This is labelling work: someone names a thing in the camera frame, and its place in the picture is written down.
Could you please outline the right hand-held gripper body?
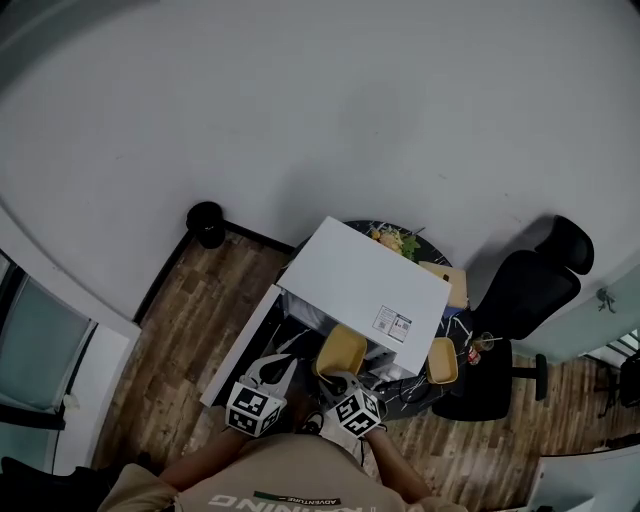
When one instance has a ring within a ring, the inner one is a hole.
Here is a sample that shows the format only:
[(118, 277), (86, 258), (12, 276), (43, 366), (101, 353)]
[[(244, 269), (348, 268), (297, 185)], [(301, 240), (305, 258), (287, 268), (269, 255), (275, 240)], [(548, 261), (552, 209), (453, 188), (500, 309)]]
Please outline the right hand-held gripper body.
[(335, 375), (326, 378), (336, 388), (336, 399), (325, 400), (325, 415), (343, 431), (355, 438), (362, 438), (382, 424), (378, 399), (359, 381), (358, 389), (340, 389)]

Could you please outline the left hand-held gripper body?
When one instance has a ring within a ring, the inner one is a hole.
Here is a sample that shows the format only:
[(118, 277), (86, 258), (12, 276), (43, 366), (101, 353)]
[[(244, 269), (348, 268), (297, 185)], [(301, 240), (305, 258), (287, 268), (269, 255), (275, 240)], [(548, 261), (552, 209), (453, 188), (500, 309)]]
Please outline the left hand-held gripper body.
[(232, 388), (226, 406), (226, 426), (257, 438), (278, 421), (287, 401), (287, 387), (264, 381), (258, 372), (243, 376)]

